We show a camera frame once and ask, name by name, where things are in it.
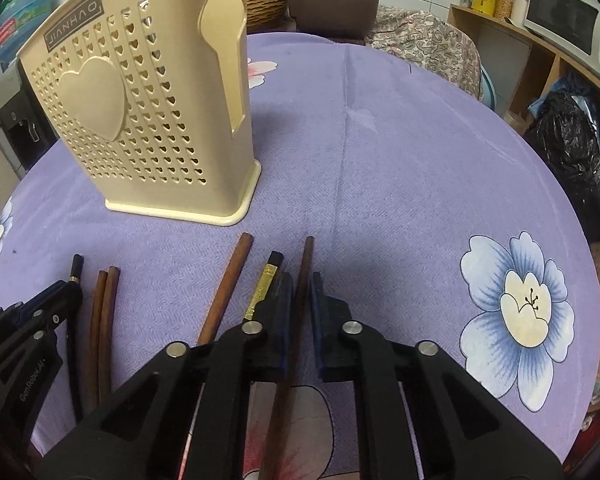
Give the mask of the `white microwave oven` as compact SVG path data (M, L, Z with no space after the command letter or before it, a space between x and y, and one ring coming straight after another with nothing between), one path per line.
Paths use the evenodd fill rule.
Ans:
M591 0L528 0L524 27L600 75L600 6Z

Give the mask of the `purple floral tablecloth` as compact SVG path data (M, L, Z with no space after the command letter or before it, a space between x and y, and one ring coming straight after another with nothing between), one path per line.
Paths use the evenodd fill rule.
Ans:
M497 114L380 51L290 32L251 36L271 62L250 93L262 174L236 226L119 214L54 145L4 203L0 307L85 259L121 272L112 381L198 338L242 233L254 238L223 323L242 317L271 252L304 241L326 292L386 338L436 342L566 457L600 358L600 285L570 201Z

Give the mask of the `woven basin sink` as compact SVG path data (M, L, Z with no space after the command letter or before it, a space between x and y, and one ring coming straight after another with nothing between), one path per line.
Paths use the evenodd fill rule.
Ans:
M279 28L285 21L287 0L246 0L247 32L264 32Z

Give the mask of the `floral cloth covered chair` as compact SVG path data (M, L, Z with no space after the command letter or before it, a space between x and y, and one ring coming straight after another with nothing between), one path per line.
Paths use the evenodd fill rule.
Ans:
M365 44L429 70L476 99L482 97L481 60L475 43L428 11L378 6Z

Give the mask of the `black plastic bag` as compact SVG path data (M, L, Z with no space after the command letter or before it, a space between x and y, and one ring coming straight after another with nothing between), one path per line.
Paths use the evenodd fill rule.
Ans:
M569 74L528 112L524 140L562 186L586 239L600 242L600 90Z

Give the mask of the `wooden shelf unit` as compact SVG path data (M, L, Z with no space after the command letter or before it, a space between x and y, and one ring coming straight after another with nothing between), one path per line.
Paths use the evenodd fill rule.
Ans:
M498 98L496 112L520 134L532 122L528 106L562 77L579 76L600 98L599 76L528 30L455 4L449 8L448 23L478 48Z

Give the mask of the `black chopstick group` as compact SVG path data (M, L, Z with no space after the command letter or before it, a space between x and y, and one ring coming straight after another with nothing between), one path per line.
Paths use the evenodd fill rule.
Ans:
M83 302L83 292L81 288L83 265L84 258L79 254L75 254L72 258L71 271L68 281L71 290L71 296L66 319L66 350L69 389L73 414L77 424L83 419L83 405L78 363L78 314Z

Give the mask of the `brown white rice cooker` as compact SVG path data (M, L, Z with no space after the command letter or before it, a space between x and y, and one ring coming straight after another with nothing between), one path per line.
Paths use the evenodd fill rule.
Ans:
M287 0L298 32L363 42L372 31L379 0Z

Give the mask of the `water dispenser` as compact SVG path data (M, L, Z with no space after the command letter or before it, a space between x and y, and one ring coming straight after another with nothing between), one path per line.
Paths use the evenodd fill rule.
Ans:
M19 179L57 142L20 61L0 76L0 148Z

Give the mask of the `black chopstick gold band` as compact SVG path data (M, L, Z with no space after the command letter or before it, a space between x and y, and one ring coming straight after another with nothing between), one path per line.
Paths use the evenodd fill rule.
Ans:
M254 312L256 312L258 303L263 301L268 294L268 290L271 288L274 278L276 278L278 273L278 269L283 262L284 255L281 252L271 252L268 256L268 261L265 263L265 266L260 274L260 278L258 279L257 286L251 296L250 303L245 310L245 321L251 321L253 319L253 315Z

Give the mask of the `brown chopstick pair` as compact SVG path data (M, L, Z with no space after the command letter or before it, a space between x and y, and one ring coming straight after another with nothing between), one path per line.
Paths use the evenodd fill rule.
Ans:
M108 273L100 270L93 292L90 329L88 330L88 347L86 354L86 411L91 413L99 404L98 386L98 356L100 321L102 320L102 305L104 304L105 288Z
M103 404L111 394L111 347L114 329L114 308L116 307L120 269L110 266L107 271L102 313L100 314L98 341L98 400Z

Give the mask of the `beige plastic utensil holder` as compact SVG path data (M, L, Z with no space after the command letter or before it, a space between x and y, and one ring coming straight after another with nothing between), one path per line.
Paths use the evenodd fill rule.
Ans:
M107 208L216 226L245 217L261 173L246 0L66 0L18 58Z

